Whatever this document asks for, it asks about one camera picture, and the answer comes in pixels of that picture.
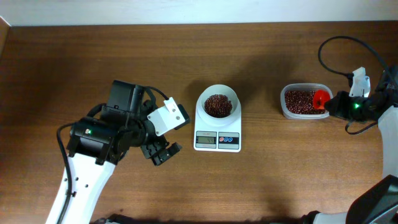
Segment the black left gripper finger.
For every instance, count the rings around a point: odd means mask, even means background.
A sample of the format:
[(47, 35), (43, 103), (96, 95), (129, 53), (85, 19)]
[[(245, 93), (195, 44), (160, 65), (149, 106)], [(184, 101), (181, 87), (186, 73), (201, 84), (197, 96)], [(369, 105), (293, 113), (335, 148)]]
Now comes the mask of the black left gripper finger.
[(158, 142), (152, 142), (141, 146), (141, 151), (146, 159), (150, 159), (158, 154), (162, 145)]
[(182, 146), (175, 142), (170, 147), (161, 149), (160, 151), (156, 152), (152, 156), (152, 162), (155, 166), (160, 166), (165, 161), (169, 160), (171, 157), (180, 152), (181, 149)]

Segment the red plastic scoop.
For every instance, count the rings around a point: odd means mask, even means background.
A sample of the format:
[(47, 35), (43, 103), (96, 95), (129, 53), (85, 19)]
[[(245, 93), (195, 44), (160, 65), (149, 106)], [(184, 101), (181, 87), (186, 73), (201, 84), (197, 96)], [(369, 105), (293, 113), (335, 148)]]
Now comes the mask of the red plastic scoop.
[(313, 107), (316, 110), (324, 110), (325, 103), (330, 100), (330, 95), (325, 90), (317, 90), (313, 96)]

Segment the white digital kitchen scale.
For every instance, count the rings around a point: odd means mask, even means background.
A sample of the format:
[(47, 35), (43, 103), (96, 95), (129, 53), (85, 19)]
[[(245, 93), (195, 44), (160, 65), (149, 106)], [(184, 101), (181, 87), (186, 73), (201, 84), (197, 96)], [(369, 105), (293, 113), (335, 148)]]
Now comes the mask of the white digital kitchen scale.
[(193, 148), (196, 151), (240, 152), (242, 149), (241, 104), (235, 93), (222, 93), (231, 105), (229, 116), (215, 118), (205, 111), (205, 101), (214, 94), (202, 93), (195, 110)]

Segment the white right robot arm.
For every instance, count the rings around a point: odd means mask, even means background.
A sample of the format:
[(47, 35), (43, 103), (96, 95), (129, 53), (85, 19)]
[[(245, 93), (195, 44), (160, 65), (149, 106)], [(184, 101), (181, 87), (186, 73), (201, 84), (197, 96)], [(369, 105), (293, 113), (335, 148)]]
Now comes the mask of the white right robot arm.
[(397, 66), (385, 70), (374, 94), (351, 96), (339, 91), (325, 102), (330, 115), (355, 121), (372, 121), (382, 137), (382, 180), (358, 197), (347, 212), (321, 213), (312, 211), (300, 223), (397, 223)]

